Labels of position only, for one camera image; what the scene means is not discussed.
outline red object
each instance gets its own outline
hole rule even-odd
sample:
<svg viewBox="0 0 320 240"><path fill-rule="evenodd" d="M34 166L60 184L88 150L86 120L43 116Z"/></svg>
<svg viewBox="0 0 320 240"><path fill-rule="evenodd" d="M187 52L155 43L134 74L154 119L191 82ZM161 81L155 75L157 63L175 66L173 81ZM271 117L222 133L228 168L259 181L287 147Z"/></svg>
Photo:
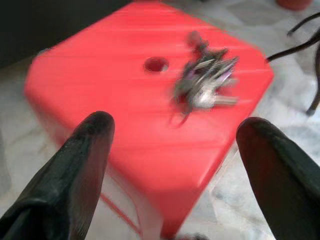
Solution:
<svg viewBox="0 0 320 240"><path fill-rule="evenodd" d="M306 9L313 0L276 0L276 2L286 9L301 11Z"/></svg>
<svg viewBox="0 0 320 240"><path fill-rule="evenodd" d="M228 48L227 58L239 56L238 82L223 90L239 101L193 112L177 127L183 116L172 104L173 87L194 56L187 44L192 31L213 49ZM168 68L146 70L152 57L167 60ZM170 238L272 78L257 48L161 2L133 2L37 56L25 94L59 144L90 113L110 113L115 136L108 166L160 213L162 236Z"/></svg>

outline hole in stool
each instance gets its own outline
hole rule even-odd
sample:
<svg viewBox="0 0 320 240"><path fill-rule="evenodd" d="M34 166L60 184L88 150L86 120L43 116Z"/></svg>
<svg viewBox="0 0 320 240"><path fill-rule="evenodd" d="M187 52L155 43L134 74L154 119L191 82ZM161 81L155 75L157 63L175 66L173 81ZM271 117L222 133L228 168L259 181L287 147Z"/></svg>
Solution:
<svg viewBox="0 0 320 240"><path fill-rule="evenodd" d="M144 67L149 72L164 72L168 69L169 62L164 57L153 56L145 61Z"/></svg>

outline red plastic stool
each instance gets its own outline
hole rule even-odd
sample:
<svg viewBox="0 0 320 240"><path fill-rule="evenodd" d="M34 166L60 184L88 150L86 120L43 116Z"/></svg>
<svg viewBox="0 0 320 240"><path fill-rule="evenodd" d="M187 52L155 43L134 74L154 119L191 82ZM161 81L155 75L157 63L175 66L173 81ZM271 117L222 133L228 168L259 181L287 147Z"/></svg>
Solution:
<svg viewBox="0 0 320 240"><path fill-rule="evenodd" d="M213 49L228 48L227 58L239 56L238 82L223 90L239 101L193 112L177 127L182 116L171 99L193 58L192 31ZM249 44L161 2L133 2L37 56L25 93L58 144L94 111L114 117L102 198L143 239L155 240L177 233L272 78Z"/></svg>

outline floor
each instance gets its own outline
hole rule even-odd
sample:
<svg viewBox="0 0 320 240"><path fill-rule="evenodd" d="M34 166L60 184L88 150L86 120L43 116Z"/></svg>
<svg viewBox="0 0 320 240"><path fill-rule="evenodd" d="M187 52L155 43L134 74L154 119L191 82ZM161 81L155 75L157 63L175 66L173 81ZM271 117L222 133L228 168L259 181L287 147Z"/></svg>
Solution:
<svg viewBox="0 0 320 240"><path fill-rule="evenodd" d="M278 7L274 0L167 0L170 5L256 45L266 56L305 41L319 26L308 23L292 37L287 31L320 11L320 0L301 12ZM320 165L320 109L305 115L315 91L315 48L271 63L275 78L253 113L268 119ZM31 58L0 70L0 216L18 197L56 148L28 106L23 87ZM211 240L273 240L255 200L234 145L180 230ZM88 240L139 239L117 215L98 203Z"/></svg>

